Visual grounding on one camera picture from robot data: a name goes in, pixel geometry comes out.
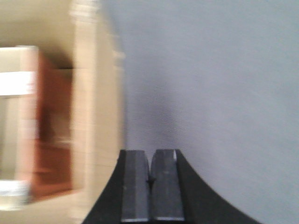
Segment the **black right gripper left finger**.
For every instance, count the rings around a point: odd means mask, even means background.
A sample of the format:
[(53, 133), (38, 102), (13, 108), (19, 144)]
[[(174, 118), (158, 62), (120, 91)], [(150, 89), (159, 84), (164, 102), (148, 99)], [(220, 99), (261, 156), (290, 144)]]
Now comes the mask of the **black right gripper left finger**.
[(122, 222), (150, 220), (148, 180), (149, 166), (144, 151), (127, 151), (122, 194)]

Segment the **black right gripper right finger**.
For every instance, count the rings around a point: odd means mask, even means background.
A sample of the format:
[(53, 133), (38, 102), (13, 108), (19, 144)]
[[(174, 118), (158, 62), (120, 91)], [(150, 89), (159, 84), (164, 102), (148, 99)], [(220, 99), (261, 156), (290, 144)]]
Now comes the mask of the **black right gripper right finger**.
[(151, 162), (151, 217), (154, 221), (184, 221), (176, 154), (171, 149), (158, 149)]

